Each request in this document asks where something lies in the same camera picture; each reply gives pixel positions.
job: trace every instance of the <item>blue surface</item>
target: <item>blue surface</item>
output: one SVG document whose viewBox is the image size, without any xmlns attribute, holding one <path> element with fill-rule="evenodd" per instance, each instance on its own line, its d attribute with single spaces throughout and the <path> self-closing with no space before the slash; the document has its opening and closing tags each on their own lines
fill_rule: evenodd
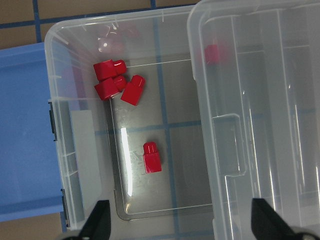
<svg viewBox="0 0 320 240">
<path fill-rule="evenodd" d="M 0 221 L 63 211 L 44 44 L 0 50 Z"/>
</svg>

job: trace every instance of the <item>brown floor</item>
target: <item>brown floor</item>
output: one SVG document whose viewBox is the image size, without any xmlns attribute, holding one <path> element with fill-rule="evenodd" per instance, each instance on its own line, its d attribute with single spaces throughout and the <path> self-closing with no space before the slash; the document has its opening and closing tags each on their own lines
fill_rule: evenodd
<svg viewBox="0 0 320 240">
<path fill-rule="evenodd" d="M 56 22 L 71 16 L 195 4 L 199 0 L 1 0 L 0 49 L 43 42 Z M 54 213 L 0 222 L 0 238 L 53 240 L 62 232 Z"/>
</svg>

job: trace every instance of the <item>transparent plastic container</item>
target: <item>transparent plastic container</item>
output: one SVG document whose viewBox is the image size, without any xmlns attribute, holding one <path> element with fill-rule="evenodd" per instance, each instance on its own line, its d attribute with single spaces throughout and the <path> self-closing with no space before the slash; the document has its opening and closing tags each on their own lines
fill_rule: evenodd
<svg viewBox="0 0 320 240">
<path fill-rule="evenodd" d="M 187 35 L 191 6 L 63 21 L 45 38 L 57 153 L 71 230 L 110 200 L 110 239 L 212 239 L 213 210 Z M 146 79 L 138 106 L 102 102 L 93 64 Z M 146 174 L 143 144 L 162 171 Z"/>
<path fill-rule="evenodd" d="M 255 239 L 253 197 L 320 235 L 319 16 L 319 1 L 204 0 L 188 18 L 215 239 Z"/>
</svg>

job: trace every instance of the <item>brown tile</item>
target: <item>brown tile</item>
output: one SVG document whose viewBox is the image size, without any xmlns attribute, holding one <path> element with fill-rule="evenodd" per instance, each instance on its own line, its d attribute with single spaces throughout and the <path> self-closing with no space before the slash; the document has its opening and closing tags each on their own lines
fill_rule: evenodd
<svg viewBox="0 0 320 240">
<path fill-rule="evenodd" d="M 38 0 L 40 19 L 150 7 L 149 0 Z"/>
<path fill-rule="evenodd" d="M 0 49 L 35 44 L 36 42 L 34 25 L 0 29 Z"/>
<path fill-rule="evenodd" d="M 31 0 L 1 0 L 0 24 L 34 20 Z"/>
<path fill-rule="evenodd" d="M 0 222 L 0 236 L 5 240 L 53 240 L 61 232 L 60 213 Z"/>
<path fill-rule="evenodd" d="M 47 32 L 49 31 L 49 29 L 55 25 L 55 23 L 46 23 L 46 24 L 41 24 L 40 26 L 40 30 L 41 30 L 41 41 L 44 42 L 45 41 L 45 37 Z"/>
<path fill-rule="evenodd" d="M 155 0 L 155 5 L 157 7 L 174 6 L 174 5 L 187 5 L 196 4 L 200 0 Z"/>
</svg>

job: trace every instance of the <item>red plastic toy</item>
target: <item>red plastic toy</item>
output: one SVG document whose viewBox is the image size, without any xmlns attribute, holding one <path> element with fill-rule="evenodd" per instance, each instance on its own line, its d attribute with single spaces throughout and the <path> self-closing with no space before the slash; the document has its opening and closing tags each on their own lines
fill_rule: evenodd
<svg viewBox="0 0 320 240">
<path fill-rule="evenodd" d="M 216 44 L 209 45 L 204 49 L 206 64 L 218 64 L 220 61 L 219 49 Z"/>
<path fill-rule="evenodd" d="M 93 65 L 96 78 L 103 81 L 124 74 L 127 71 L 126 63 L 123 60 L 107 60 Z"/>
<path fill-rule="evenodd" d="M 140 75 L 134 75 L 131 79 L 131 82 L 127 83 L 121 96 L 121 100 L 137 106 L 144 90 L 145 83 L 146 80 L 144 77 Z"/>
<path fill-rule="evenodd" d="M 108 100 L 122 92 L 127 85 L 124 76 L 117 76 L 116 78 L 109 77 L 108 79 L 95 85 L 94 88 L 102 101 Z"/>
<path fill-rule="evenodd" d="M 161 172 L 160 155 L 155 142 L 146 142 L 143 145 L 143 161 L 147 174 Z"/>
</svg>

